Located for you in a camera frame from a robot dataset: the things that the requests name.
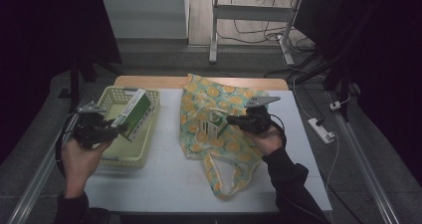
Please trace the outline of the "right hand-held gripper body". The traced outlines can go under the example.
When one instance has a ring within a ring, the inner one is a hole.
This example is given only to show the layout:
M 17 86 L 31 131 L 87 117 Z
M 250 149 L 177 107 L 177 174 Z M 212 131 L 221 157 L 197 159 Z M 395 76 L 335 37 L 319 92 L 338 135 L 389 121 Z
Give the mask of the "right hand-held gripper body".
M 267 131 L 271 125 L 271 116 L 268 112 L 268 104 L 279 101 L 280 97 L 252 97 L 246 104 L 246 120 L 241 130 L 254 134 L 261 134 Z

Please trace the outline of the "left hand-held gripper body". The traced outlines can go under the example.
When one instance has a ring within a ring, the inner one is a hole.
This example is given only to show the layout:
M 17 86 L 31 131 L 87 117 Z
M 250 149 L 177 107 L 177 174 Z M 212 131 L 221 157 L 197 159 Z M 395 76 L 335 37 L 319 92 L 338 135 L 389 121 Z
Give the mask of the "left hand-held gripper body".
M 102 108 L 94 102 L 88 103 L 77 110 L 78 120 L 73 129 L 73 138 L 83 147 L 91 149 L 95 144 L 114 140 L 114 127 L 105 126 Z

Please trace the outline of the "green and white box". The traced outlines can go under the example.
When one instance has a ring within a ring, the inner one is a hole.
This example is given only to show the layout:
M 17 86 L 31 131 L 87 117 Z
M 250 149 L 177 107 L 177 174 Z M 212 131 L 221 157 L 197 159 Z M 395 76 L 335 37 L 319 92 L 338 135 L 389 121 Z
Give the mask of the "green and white box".
M 219 111 L 200 112 L 195 117 L 198 124 L 197 133 L 205 133 L 209 138 L 218 138 L 227 128 L 226 117 Z
M 137 89 L 112 123 L 112 127 L 125 125 L 120 134 L 134 141 L 142 126 L 152 116 L 159 97 L 158 91 Z

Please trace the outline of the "orange print cloth bag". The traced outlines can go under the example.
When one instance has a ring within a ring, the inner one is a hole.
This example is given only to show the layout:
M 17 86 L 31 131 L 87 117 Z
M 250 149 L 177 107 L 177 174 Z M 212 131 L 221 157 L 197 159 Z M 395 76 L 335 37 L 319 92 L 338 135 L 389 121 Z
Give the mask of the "orange print cloth bag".
M 244 115 L 245 104 L 252 97 L 265 97 L 265 91 L 219 84 L 197 75 L 188 75 L 183 87 L 180 105 L 180 146 L 186 157 L 200 159 L 204 163 L 205 175 L 213 194 L 227 199 L 245 188 L 252 178 L 255 167 L 262 160 L 262 153 L 253 141 L 235 125 L 228 124 L 216 139 L 205 133 L 197 133 L 194 118 L 200 112 L 219 111 L 224 116 Z M 232 165 L 232 183 L 228 191 L 215 161 L 223 160 Z

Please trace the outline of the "pale yellow plastic basket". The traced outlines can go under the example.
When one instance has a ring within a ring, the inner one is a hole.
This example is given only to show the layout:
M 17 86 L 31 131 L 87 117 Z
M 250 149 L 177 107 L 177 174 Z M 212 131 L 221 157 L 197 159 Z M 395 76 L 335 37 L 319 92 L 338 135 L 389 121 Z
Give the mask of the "pale yellow plastic basket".
M 98 105 L 106 109 L 105 120 L 115 119 L 137 89 L 139 88 L 107 87 L 98 101 Z M 119 134 L 104 152 L 101 163 L 108 166 L 142 168 L 147 160 L 159 110 L 160 93 L 152 116 L 142 126 L 135 140 L 129 141 Z

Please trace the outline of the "person's right hand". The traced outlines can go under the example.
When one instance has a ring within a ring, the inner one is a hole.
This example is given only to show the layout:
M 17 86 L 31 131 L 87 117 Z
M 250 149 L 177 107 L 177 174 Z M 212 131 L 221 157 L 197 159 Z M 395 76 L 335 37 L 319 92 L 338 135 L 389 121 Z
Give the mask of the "person's right hand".
M 273 126 L 261 134 L 253 134 L 246 131 L 244 134 L 253 140 L 255 146 L 263 155 L 269 155 L 284 146 L 279 131 Z

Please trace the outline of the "person's left hand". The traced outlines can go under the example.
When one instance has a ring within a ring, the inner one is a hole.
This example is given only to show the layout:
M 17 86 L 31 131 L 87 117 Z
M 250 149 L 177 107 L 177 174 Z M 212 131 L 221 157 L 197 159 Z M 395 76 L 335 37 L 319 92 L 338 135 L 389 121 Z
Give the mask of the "person's left hand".
M 64 145 L 62 161 L 66 176 L 65 198 L 78 198 L 84 194 L 88 179 L 98 168 L 103 153 L 110 145 L 111 140 L 101 142 L 93 149 L 84 149 L 75 139 Z

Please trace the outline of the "black stand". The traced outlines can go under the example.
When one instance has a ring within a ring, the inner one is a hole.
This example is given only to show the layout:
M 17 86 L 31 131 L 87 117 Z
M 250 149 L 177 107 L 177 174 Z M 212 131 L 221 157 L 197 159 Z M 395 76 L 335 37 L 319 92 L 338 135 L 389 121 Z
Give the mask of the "black stand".
M 80 78 L 83 78 L 84 81 L 88 83 L 94 83 L 98 78 L 94 64 L 100 65 L 117 76 L 124 75 L 124 72 L 94 54 L 87 53 L 84 55 L 77 55 L 71 60 L 70 64 L 71 86 L 68 89 L 62 89 L 59 94 L 59 99 L 71 100 L 71 112 L 80 103 Z
M 351 84 L 351 63 L 349 55 L 346 52 L 340 52 L 334 58 L 323 62 L 321 65 L 306 71 L 303 75 L 294 79 L 296 84 L 301 84 L 310 78 L 328 72 L 322 82 L 322 86 L 327 91 L 333 91 L 337 85 L 340 85 L 340 115 L 345 121 L 349 121 L 347 114 L 347 99 L 349 98 L 349 85 Z

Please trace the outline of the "white power strip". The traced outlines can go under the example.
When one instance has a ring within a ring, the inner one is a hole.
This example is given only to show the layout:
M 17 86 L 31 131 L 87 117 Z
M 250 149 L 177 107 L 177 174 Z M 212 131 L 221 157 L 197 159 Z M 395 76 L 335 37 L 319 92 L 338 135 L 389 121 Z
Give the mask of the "white power strip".
M 328 132 L 323 126 L 320 120 L 316 118 L 310 118 L 308 120 L 309 126 L 312 130 L 318 135 L 320 140 L 324 144 L 329 144 L 334 142 L 335 134 L 333 132 Z

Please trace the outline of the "grey cabinet panel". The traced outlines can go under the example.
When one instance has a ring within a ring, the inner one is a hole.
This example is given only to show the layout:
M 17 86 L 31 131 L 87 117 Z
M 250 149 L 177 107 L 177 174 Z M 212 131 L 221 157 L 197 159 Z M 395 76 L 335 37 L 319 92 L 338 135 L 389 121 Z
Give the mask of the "grey cabinet panel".
M 188 38 L 189 0 L 103 1 L 117 38 Z

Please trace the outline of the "aluminium rail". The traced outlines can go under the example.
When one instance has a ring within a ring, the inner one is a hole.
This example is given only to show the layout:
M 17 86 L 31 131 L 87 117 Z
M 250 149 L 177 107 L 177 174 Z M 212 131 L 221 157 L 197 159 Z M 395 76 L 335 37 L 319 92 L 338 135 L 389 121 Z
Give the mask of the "aluminium rail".
M 37 200 L 47 183 L 50 174 L 52 173 L 52 170 L 56 167 L 56 154 L 62 148 L 63 137 L 69 136 L 69 130 L 74 126 L 77 120 L 76 111 L 81 106 L 81 102 L 84 102 L 85 100 L 86 96 L 83 95 L 77 107 L 72 112 L 69 111 L 64 124 L 59 130 L 53 143 L 46 151 L 41 163 L 30 179 L 29 184 L 24 190 L 6 224 L 26 224 L 26 221 L 36 205 Z
M 391 201 L 376 177 L 366 154 L 364 153 L 360 142 L 352 129 L 350 123 L 344 119 L 339 111 L 332 112 L 339 125 L 341 133 L 344 135 L 346 143 L 354 156 L 357 166 L 362 174 L 362 177 L 368 187 L 369 192 L 373 196 L 373 200 L 379 210 L 379 213 L 385 224 L 400 224 L 399 218 L 392 206 Z

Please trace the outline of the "white desk frame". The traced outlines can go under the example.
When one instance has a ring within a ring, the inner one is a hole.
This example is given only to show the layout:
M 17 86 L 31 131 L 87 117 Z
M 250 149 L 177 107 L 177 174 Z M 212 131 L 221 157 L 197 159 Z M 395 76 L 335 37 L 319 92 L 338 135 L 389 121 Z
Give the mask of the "white desk frame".
M 278 43 L 283 52 L 286 65 L 294 63 L 288 48 L 288 39 L 293 28 L 297 12 L 302 0 L 293 0 L 290 8 L 284 7 L 258 7 L 248 5 L 220 5 L 218 0 L 212 0 L 212 33 L 210 40 L 209 63 L 217 62 L 217 25 L 219 20 L 244 20 L 284 22 L 286 29 L 282 35 L 278 35 Z

